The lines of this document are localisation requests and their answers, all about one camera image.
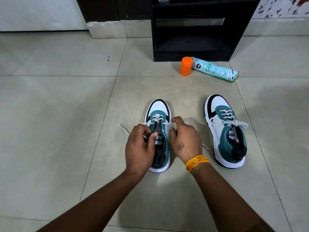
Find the tile baseboard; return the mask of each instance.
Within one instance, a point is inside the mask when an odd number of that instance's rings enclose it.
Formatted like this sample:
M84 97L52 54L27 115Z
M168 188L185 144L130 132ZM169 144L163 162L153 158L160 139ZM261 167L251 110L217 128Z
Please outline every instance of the tile baseboard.
M151 37L150 20L88 22L92 38ZM243 36L309 35L309 18L251 19Z

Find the hand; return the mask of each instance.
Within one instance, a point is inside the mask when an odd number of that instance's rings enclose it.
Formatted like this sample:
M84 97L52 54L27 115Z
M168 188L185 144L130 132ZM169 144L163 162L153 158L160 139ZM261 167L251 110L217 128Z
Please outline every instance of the hand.
M175 154L186 164L195 156L202 154L202 139L193 126L186 125L180 116L173 117L177 131L170 128L170 144Z
M147 146L144 136L151 131L146 125L134 126L126 144L126 172L133 174L140 181L150 168L155 155L155 139L158 135L154 132L148 138Z

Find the shoe tongue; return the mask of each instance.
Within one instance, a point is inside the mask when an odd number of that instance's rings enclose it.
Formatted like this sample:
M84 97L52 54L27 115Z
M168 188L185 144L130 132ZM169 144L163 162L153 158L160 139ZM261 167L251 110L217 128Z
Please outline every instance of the shoe tongue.
M229 139L232 139L232 140L237 140L237 139L238 139L238 137L237 137L237 132L236 132L236 127L235 127L235 126L233 126L233 127L229 130L228 137L229 137Z
M156 140L155 140L155 145L162 145L163 133L162 133L161 125L157 124L155 126L154 132L158 133Z

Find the light blue spray can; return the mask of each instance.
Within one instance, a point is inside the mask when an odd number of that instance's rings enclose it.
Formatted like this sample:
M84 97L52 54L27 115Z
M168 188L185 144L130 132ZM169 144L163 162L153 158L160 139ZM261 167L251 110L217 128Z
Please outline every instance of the light blue spray can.
M195 57L193 58L192 68L203 73L215 76L230 82L233 82L237 77L238 71L215 65Z

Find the shoe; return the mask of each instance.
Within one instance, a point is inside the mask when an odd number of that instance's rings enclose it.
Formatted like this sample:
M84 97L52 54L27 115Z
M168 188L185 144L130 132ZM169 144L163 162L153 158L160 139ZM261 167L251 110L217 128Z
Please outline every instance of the shoe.
M171 110L162 99L154 100L146 113L145 123L151 133L157 132L158 136L155 141L155 154L150 171L155 173L161 173L168 169L171 161L169 151L169 131Z
M218 94L207 98L204 112L213 135L216 160L227 168L241 167L247 153L241 127L247 128L248 124L236 120L230 105Z

